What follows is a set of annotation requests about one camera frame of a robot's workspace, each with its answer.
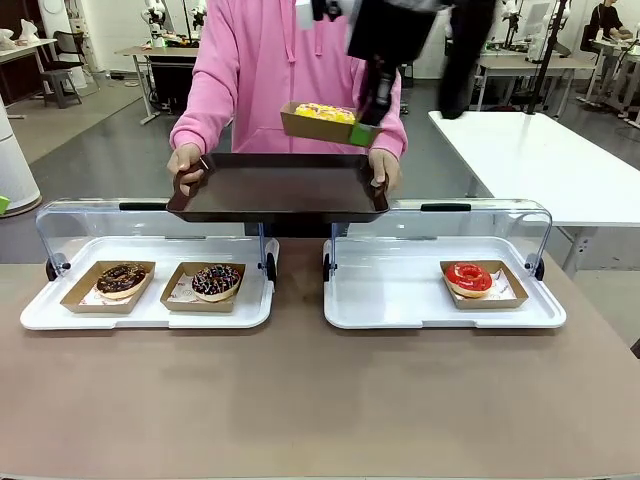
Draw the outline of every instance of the sleeve cuff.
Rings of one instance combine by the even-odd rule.
[[[206,145],[206,143],[204,141],[204,138],[202,138],[197,133],[188,132],[188,131],[184,131],[183,130],[181,132],[177,132],[171,138],[171,146],[174,149],[176,149],[178,147],[181,147],[183,145],[186,145],[187,143],[195,143],[198,146],[198,148],[200,149],[200,152],[203,155],[208,153],[207,145]]]
[[[392,132],[381,132],[380,135],[374,140],[371,148],[381,148],[393,153],[398,160],[404,153],[405,144],[401,138]]]

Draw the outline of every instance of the person's right hand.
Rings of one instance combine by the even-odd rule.
[[[198,163],[201,156],[200,147],[195,143],[186,143],[175,149],[169,159],[169,163],[167,163],[167,168],[173,176],[176,176],[179,172],[186,172],[191,168],[191,165]],[[202,169],[184,175],[180,179],[180,191],[185,195],[189,195],[189,184],[200,180],[202,175],[204,175],[204,170]]]

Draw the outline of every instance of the white tray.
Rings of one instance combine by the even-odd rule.
[[[331,250],[325,243],[324,255]],[[519,308],[458,310],[441,261],[502,260],[529,299]],[[338,268],[324,284],[324,312],[339,328],[556,328],[566,313],[544,283],[524,269],[515,247],[497,237],[434,240],[336,240]]]
[[[269,240],[267,253],[278,261],[280,246]],[[98,260],[156,262],[153,281],[130,315],[77,314],[60,300]],[[228,262],[246,264],[232,313],[171,312],[160,296],[180,262]],[[260,263],[257,238],[206,238],[168,240],[165,237],[101,237],[86,244],[70,261],[71,270],[44,287],[22,312],[20,321],[30,330],[111,328],[251,328],[271,312],[273,282]]]

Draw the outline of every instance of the gray stool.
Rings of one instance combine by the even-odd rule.
[[[49,72],[43,72],[40,74],[42,82],[48,85],[53,93],[47,93],[46,87],[44,92],[44,106],[47,106],[49,101],[55,101],[58,104],[58,108],[67,108],[71,105],[69,100],[77,100],[79,104],[82,104],[80,95],[76,87],[71,81],[71,72],[69,70],[51,70]],[[65,89],[65,83],[71,86],[71,91]]]

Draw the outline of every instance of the display case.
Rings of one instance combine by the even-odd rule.
[[[279,245],[264,237],[261,225],[257,236],[247,236],[242,223],[188,223],[167,212],[162,199],[57,201],[39,212],[36,224],[50,282],[21,316],[28,329],[250,328],[270,314]],[[153,263],[130,313],[77,313],[63,305],[97,262]],[[185,262],[242,265],[231,311],[172,311],[163,304],[169,280]]]
[[[334,225],[323,251],[325,316],[345,329],[559,327],[566,313],[543,282],[551,224],[534,202],[464,199],[399,201],[372,223]],[[518,301],[457,301],[444,280],[452,262],[502,265]]]

